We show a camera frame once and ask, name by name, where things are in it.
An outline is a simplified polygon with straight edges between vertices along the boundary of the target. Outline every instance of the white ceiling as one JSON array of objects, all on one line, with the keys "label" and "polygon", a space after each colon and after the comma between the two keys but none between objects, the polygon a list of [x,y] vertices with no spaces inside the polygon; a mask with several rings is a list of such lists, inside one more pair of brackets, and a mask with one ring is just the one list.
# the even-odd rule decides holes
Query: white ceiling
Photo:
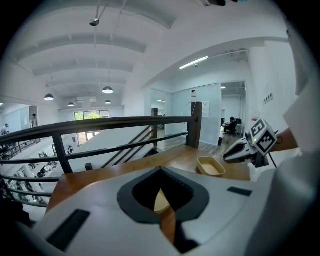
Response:
[{"label": "white ceiling", "polygon": [[[89,22],[104,7],[100,24]],[[47,1],[15,35],[8,55],[62,98],[122,94],[135,64],[195,0]]]}]

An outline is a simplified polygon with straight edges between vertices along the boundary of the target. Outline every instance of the glass wall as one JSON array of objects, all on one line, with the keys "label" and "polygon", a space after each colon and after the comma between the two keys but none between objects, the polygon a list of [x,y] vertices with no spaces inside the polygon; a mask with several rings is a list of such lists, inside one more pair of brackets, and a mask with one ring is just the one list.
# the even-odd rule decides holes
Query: glass wall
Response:
[{"label": "glass wall", "polygon": [[[190,117],[192,102],[202,102],[200,141],[217,146],[221,126],[221,86],[219,83],[172,93],[171,116]],[[171,134],[187,131],[187,123],[169,124]]]}]

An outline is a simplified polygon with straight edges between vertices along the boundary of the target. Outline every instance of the ceiling beam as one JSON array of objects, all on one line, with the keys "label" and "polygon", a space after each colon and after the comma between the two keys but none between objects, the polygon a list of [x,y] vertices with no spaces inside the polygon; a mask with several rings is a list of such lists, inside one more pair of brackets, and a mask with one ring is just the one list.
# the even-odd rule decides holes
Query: ceiling beam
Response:
[{"label": "ceiling beam", "polygon": [[[106,3],[106,7],[111,9],[121,10],[122,5],[123,1],[119,0],[108,0],[108,2]],[[46,1],[39,7],[37,13],[30,17],[29,21],[32,22],[33,20],[46,17],[47,15],[50,15],[53,12],[63,11],[64,9],[68,8],[96,6],[96,0],[69,0],[64,2]],[[130,0],[125,5],[125,11],[148,18],[157,25],[161,25],[162,27],[167,29],[170,29],[176,20],[171,13],[164,11],[163,9],[160,9],[158,6],[155,6],[148,1]]]},{"label": "ceiling beam", "polygon": [[38,68],[33,68],[32,73],[36,77],[62,72],[62,71],[71,71],[71,70],[78,70],[78,69],[104,69],[104,70],[112,70],[112,71],[121,71],[121,72],[128,72],[131,73],[134,65],[119,62],[119,61],[97,61],[97,66],[95,61],[81,61],[79,59],[71,60],[69,62],[59,62],[54,63],[48,66],[41,66]]},{"label": "ceiling beam", "polygon": [[112,78],[112,79],[91,79],[91,80],[57,80],[48,82],[51,87],[67,87],[67,86],[75,86],[75,85],[98,85],[99,81],[101,86],[116,86],[116,87],[124,87],[126,85],[126,80],[122,78]]},{"label": "ceiling beam", "polygon": [[[115,35],[113,41],[110,41],[109,34],[97,34],[96,44],[112,47],[120,47],[129,49],[141,54],[145,53],[147,45],[133,39]],[[92,33],[88,34],[74,34],[72,35],[72,40],[70,40],[68,35],[59,36],[56,38],[50,38],[48,40],[37,42],[36,46],[32,45],[18,52],[15,55],[16,61],[20,62],[25,58],[32,55],[41,53],[43,51],[52,50],[58,47],[72,46],[72,45],[90,45],[94,43],[94,35]]]}]

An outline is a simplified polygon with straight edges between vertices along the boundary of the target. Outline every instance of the green trees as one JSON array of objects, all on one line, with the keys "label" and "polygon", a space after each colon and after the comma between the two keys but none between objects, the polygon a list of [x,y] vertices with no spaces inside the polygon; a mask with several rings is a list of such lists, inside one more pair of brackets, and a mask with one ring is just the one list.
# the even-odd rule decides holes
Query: green trees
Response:
[{"label": "green trees", "polygon": [[99,118],[100,118],[100,115],[98,115],[96,112],[92,112],[92,113],[89,113],[86,116],[85,120],[87,120],[87,119],[99,119]]}]

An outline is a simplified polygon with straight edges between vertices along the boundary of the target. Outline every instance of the window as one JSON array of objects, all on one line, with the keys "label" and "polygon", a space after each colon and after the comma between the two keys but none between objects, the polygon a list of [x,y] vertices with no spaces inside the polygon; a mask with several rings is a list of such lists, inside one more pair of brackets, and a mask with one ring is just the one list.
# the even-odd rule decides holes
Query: window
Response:
[{"label": "window", "polygon": [[108,118],[109,117],[109,110],[102,110],[100,111],[101,118]]},{"label": "window", "polygon": [[109,116],[110,116],[109,110],[75,112],[74,120],[78,121],[78,120],[108,118]]},{"label": "window", "polygon": [[[85,111],[85,112],[75,112],[74,120],[89,120],[89,119],[100,119],[108,118],[110,116],[109,110],[97,110],[97,111]],[[100,133],[97,131],[86,131],[77,133],[79,146],[86,143],[88,140]]]}]

